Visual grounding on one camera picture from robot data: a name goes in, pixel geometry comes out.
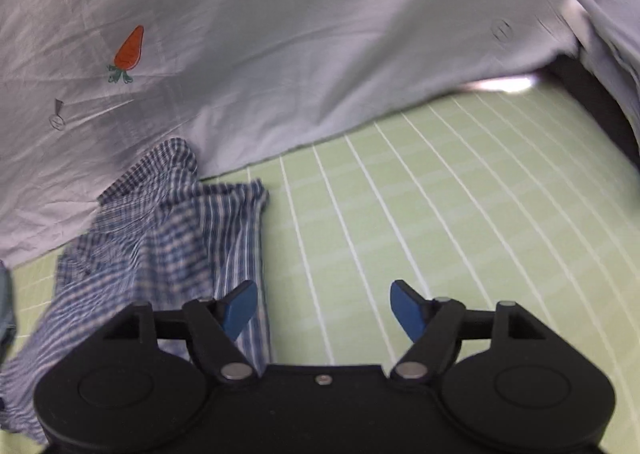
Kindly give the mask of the blue plaid shirt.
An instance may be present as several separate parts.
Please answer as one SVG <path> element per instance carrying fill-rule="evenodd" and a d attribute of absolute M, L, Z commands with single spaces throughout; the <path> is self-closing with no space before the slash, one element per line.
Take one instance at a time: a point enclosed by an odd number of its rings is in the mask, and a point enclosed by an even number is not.
<path fill-rule="evenodd" d="M 1 369 L 1 427 L 37 443 L 41 377 L 116 313 L 220 299 L 244 281 L 262 284 L 257 179 L 206 184 L 185 140 L 157 144 L 98 198 L 89 229 L 58 256 L 53 297 L 24 346 Z"/>

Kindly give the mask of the green grid cutting mat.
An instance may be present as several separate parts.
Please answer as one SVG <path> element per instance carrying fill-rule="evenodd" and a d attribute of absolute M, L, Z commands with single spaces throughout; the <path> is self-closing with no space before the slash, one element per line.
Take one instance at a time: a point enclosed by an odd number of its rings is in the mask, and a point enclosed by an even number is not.
<path fill-rule="evenodd" d="M 261 180 L 265 333 L 251 360 L 393 365 L 388 291 L 514 300 L 608 375 L 603 446 L 639 448 L 639 174 L 552 84 L 465 92 L 221 176 Z"/>

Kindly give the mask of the blue denim jeans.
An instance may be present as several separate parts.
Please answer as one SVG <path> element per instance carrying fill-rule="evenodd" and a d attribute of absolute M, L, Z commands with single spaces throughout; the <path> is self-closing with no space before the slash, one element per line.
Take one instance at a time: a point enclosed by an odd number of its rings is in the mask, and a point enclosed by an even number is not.
<path fill-rule="evenodd" d="M 6 360 L 16 334 L 12 275 L 6 265 L 0 262 L 0 363 Z"/>

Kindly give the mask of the grey carrot print sheet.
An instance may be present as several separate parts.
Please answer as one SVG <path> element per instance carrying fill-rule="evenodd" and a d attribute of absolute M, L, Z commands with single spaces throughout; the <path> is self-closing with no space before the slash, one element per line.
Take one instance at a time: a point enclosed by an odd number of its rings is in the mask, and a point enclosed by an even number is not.
<path fill-rule="evenodd" d="M 182 136 L 216 176 L 570 47 L 563 0 L 1 0 L 1 257 Z"/>

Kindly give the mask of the grey folded garment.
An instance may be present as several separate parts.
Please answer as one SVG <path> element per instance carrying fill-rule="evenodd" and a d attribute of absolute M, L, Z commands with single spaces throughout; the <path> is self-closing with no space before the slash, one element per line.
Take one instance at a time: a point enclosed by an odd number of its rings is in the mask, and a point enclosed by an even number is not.
<path fill-rule="evenodd" d="M 588 22 L 587 61 L 639 140 L 639 0 L 576 0 Z"/>

